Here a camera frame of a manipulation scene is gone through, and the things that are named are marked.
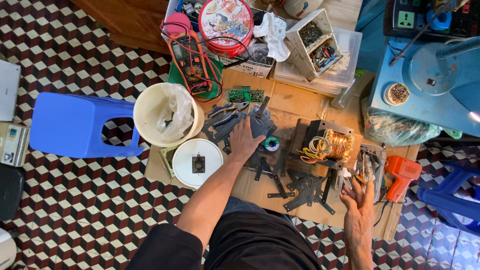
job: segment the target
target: blue stool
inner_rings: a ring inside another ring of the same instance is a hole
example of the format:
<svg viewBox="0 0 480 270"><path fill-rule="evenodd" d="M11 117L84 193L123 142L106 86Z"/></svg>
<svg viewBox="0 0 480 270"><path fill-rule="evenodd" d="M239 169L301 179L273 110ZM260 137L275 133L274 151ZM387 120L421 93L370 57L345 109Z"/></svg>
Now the blue stool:
<svg viewBox="0 0 480 270"><path fill-rule="evenodd" d="M143 152L133 129L129 146L102 141L106 121L133 117L134 103L114 98L40 93L35 102L30 146L38 151L72 158L131 157Z"/></svg>
<svg viewBox="0 0 480 270"><path fill-rule="evenodd" d="M480 203L453 196L471 176L480 177L480 169L465 167L458 162L448 162L445 165L452 167L453 171L436 189L420 187L417 197L420 201L435 207L450 227L480 236ZM473 219L473 222L463 224L453 213Z"/></svg>

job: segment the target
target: tiled floor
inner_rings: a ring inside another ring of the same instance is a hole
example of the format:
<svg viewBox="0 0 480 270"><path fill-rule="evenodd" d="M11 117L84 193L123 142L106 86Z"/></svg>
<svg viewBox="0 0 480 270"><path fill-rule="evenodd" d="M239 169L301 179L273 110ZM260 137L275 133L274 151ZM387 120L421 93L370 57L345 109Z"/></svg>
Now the tiled floor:
<svg viewBox="0 0 480 270"><path fill-rule="evenodd" d="M74 93L135 102L166 81L170 57L108 41L92 18L64 0L0 0L0 59L22 67L15 122L30 125L38 93ZM131 119L107 122L104 139L129 144ZM175 224L192 190L143 177L149 145L138 157L70 159L28 154L21 209L5 229L17 229L17 265L46 269L123 269L152 226ZM426 172L407 193L392 242L372 241L378 269L479 269L480 240L446 227L416 199L418 186L436 187L448 174L440 160L478 167L478 148L422 146ZM465 184L460 193L472 191ZM325 269L347 269L343 231L294 218Z"/></svg>

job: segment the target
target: blue table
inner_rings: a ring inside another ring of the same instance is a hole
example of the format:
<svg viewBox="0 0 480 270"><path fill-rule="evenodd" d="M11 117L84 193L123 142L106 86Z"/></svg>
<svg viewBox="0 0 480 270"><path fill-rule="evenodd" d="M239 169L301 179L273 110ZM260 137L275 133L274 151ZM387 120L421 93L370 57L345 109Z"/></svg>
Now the blue table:
<svg viewBox="0 0 480 270"><path fill-rule="evenodd" d="M402 49L408 42L409 39L407 38L394 37L389 39L390 45L399 49ZM405 56L408 57L409 52L424 44L425 42L416 41L407 49ZM402 66L404 59L398 60L391 67L388 66L393 58L393 53L388 45L385 46L383 55L370 94L368 102L370 107L480 137L480 123L473 120L469 111L450 93L427 98L410 93L408 100L402 105L390 106L385 103L382 98L383 90L393 83L403 83Z"/></svg>

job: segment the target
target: plastic bag of wire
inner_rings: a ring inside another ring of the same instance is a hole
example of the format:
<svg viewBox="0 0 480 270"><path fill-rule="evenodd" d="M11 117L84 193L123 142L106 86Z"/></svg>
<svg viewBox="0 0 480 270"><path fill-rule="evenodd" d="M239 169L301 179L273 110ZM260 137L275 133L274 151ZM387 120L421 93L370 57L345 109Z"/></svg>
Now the plastic bag of wire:
<svg viewBox="0 0 480 270"><path fill-rule="evenodd" d="M365 135L391 146L407 146L426 142L440 135L442 128L436 125L401 117L367 107L362 101Z"/></svg>
<svg viewBox="0 0 480 270"><path fill-rule="evenodd" d="M268 45L266 43L254 43L248 46L247 51L244 51L240 54L240 57L247 58L250 54L250 61L270 65L273 63L274 59L267 57L268 55Z"/></svg>
<svg viewBox="0 0 480 270"><path fill-rule="evenodd" d="M177 140L193 123L192 98L183 85L164 83L163 92L167 102L158 117L156 128L164 140Z"/></svg>

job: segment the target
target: plastic bottle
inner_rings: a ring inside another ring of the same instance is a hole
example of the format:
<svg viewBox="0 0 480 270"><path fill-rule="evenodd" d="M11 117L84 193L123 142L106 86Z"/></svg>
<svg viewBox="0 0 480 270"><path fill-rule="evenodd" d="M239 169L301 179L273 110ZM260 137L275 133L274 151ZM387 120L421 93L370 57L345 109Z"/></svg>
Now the plastic bottle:
<svg viewBox="0 0 480 270"><path fill-rule="evenodd" d="M353 84L348 88L343 88L342 91L330 102L330 106L337 110L343 110L347 106L350 99L352 99L353 93L357 90L359 84L359 78L363 76L362 69L356 69L353 76Z"/></svg>

